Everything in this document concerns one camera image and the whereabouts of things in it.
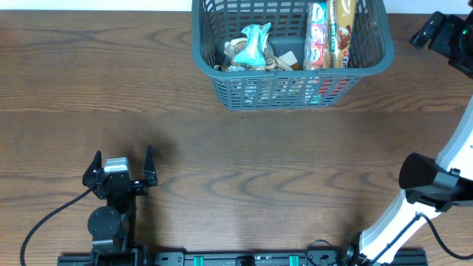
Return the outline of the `multicolour tissue pack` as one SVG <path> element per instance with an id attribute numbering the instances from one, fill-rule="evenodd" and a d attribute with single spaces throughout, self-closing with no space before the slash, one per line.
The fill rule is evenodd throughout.
<path id="1" fill-rule="evenodd" d="M 303 70 L 313 71 L 330 66 L 328 50 L 327 1 L 309 2 L 304 41 Z"/>

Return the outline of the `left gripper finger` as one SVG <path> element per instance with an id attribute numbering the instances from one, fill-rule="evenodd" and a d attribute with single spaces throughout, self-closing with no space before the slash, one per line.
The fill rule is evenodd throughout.
<path id="1" fill-rule="evenodd" d="M 156 181 L 157 174 L 152 159 L 152 146 L 149 145 L 146 151 L 145 163 L 143 166 L 143 173 L 147 181 Z"/>
<path id="2" fill-rule="evenodd" d="M 90 163 L 89 167 L 84 173 L 84 177 L 94 177 L 95 171 L 102 168 L 102 156 L 101 151 L 96 151 L 95 156 Z"/>

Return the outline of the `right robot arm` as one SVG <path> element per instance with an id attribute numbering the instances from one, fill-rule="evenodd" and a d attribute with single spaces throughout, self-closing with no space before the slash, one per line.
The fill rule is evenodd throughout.
<path id="1" fill-rule="evenodd" d="M 472 76 L 472 17 L 432 14 L 410 39 L 418 49 L 428 47 L 448 58 L 449 65 Z M 436 158 L 411 153 L 401 166 L 401 190 L 381 217 L 358 233 L 339 265 L 427 265 L 423 250 L 402 246 L 423 225 L 428 225 L 451 257 L 472 260 L 451 251 L 432 220 L 453 206 L 472 206 L 472 106 L 466 107 L 449 142 Z"/>

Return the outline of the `teal snack packet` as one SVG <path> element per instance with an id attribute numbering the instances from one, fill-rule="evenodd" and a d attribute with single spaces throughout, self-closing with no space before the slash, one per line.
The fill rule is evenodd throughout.
<path id="1" fill-rule="evenodd" d="M 266 65 L 264 51 L 268 39 L 271 23 L 259 25 L 250 24 L 242 29 L 242 33 L 247 36 L 246 47 L 234 57 L 234 62 L 238 64 L 248 64 L 252 67 L 262 67 Z"/>

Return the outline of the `grey plastic basket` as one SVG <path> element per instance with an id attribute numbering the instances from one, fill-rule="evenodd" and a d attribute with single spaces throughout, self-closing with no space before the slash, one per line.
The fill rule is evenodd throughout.
<path id="1" fill-rule="evenodd" d="M 230 61 L 225 44 L 241 37 L 250 24 L 269 23 L 268 43 L 275 55 L 292 52 L 304 60 L 307 1 L 193 0 L 192 54 L 206 74 L 219 102 L 230 110 L 297 109 L 334 104 L 363 77 L 387 69 L 394 58 L 394 44 L 382 1 L 356 0 L 354 24 L 341 30 L 350 39 L 345 66 L 311 71 L 223 72 Z"/>

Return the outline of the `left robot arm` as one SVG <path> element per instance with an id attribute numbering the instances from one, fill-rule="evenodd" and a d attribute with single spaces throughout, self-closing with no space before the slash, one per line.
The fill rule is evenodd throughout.
<path id="1" fill-rule="evenodd" d="M 149 146 L 143 167 L 144 178 L 131 178 L 129 161 L 125 157 L 102 163 L 101 152 L 85 171 L 82 183 L 105 206 L 95 209 L 88 218 L 92 235 L 93 265 L 152 265 L 153 258 L 146 246 L 135 240 L 136 198 L 146 196 L 157 185 L 152 148 Z"/>

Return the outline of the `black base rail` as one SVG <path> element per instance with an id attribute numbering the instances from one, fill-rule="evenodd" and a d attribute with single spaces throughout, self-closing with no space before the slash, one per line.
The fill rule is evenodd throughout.
<path id="1" fill-rule="evenodd" d="M 127 258 L 124 255 L 99 256 L 93 259 L 90 255 L 59 256 L 60 266 L 80 265 L 152 265 L 152 266 L 308 266 L 337 265 L 336 250 L 310 250 L 304 252 L 276 253 L 155 253 L 147 259 L 136 255 Z"/>

